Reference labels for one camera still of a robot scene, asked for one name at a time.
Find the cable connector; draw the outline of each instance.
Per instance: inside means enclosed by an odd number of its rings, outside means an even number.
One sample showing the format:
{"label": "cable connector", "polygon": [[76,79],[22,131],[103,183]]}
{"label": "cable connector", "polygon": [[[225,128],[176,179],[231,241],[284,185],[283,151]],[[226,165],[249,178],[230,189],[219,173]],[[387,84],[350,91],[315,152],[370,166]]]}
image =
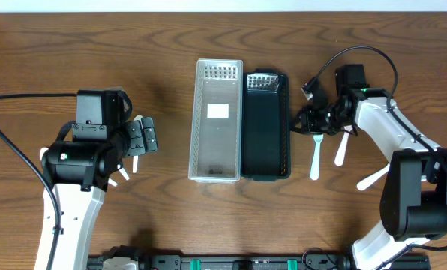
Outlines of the cable connector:
{"label": "cable connector", "polygon": [[60,226],[54,226],[52,229],[52,234],[56,234],[56,232],[60,232],[59,234],[64,234],[64,228],[61,228]]}
{"label": "cable connector", "polygon": [[304,95],[308,101],[310,101],[314,97],[314,94],[311,91],[311,86],[314,84],[314,81],[316,79],[316,77],[313,77],[307,83],[301,86],[301,91],[304,92]]}

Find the white label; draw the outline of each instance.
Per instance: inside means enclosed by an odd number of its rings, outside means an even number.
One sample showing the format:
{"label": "white label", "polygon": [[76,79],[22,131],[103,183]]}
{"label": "white label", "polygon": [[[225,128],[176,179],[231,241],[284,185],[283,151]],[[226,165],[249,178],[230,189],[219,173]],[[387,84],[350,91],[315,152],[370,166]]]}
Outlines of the white label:
{"label": "white label", "polygon": [[208,103],[207,118],[228,119],[229,104],[228,103]]}

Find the rectangular tray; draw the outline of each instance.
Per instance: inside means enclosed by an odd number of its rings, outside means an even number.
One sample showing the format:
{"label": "rectangular tray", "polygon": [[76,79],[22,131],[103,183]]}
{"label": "rectangular tray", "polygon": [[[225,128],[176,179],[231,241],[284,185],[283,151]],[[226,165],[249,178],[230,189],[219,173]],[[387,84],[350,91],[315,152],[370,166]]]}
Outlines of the rectangular tray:
{"label": "rectangular tray", "polygon": [[244,75],[241,175],[272,182],[290,176],[289,79],[274,70]]}
{"label": "rectangular tray", "polygon": [[197,61],[190,180],[233,183],[240,179],[242,79],[241,60]]}

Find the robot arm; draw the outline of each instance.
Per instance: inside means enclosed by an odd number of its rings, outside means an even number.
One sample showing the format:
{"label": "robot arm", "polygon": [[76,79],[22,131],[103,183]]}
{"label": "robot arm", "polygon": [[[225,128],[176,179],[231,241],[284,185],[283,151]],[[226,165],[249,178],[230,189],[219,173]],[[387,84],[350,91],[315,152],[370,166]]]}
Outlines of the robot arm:
{"label": "robot arm", "polygon": [[[86,269],[98,212],[111,179],[123,169],[122,158],[138,157],[158,149],[151,118],[127,121],[131,102],[121,88],[80,90],[76,121],[66,124],[57,140],[42,149],[43,174],[61,209],[61,235],[52,269]],[[72,141],[64,138],[72,130]],[[53,245],[55,213],[44,193],[43,231],[35,269],[45,269]]]}
{"label": "robot arm", "polygon": [[[332,136],[348,126],[356,133],[358,127],[385,155],[390,167],[380,203],[381,221],[352,245],[357,269],[377,269],[407,245],[422,245],[447,234],[447,175],[389,113],[389,93],[366,83],[363,65],[345,65],[337,69],[336,76],[336,103],[327,102],[318,80],[304,85],[302,90],[313,98],[313,105],[302,108],[292,130]],[[447,149],[425,138],[402,115],[394,100],[390,104],[397,117],[447,163]],[[422,193],[422,180],[436,184],[436,190]]]}
{"label": "robot arm", "polygon": [[[387,111],[386,101],[387,97],[369,97],[358,102],[355,114],[356,125],[372,138],[388,162],[392,159],[394,151],[412,149],[415,152],[427,152],[424,146],[415,142],[410,134],[395,121]],[[397,108],[395,100],[391,100],[390,104],[407,127],[415,134],[421,134]],[[439,145],[424,136],[422,139],[434,150],[439,148]]]}

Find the wood grain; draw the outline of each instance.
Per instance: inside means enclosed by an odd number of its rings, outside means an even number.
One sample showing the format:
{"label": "wood grain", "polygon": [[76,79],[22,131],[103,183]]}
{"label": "wood grain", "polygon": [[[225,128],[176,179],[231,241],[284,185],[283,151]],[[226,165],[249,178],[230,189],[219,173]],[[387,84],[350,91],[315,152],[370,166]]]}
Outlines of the wood grain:
{"label": "wood grain", "polygon": [[[275,183],[197,184],[187,179],[188,155],[197,59],[242,59],[246,71],[287,73],[294,114],[306,104],[300,86],[356,44],[392,57],[398,106],[447,147],[447,13],[0,14],[0,94],[123,86],[134,114],[154,118],[159,151],[141,160],[130,181],[113,176],[120,185],[106,194],[92,254],[114,245],[184,254],[342,250],[380,218],[383,181],[356,189],[386,164],[366,134],[350,138],[342,167],[333,164],[341,135],[326,136],[319,181],[308,177],[309,136],[292,134],[292,176]],[[351,52],[329,70],[359,62],[371,85],[392,85],[390,67],[371,52]],[[332,72],[322,81],[335,100]],[[40,147],[74,118],[74,98],[0,101],[1,129],[35,163]],[[0,269],[33,269],[43,190],[0,140]],[[447,269],[447,252],[429,254],[434,269]]]}

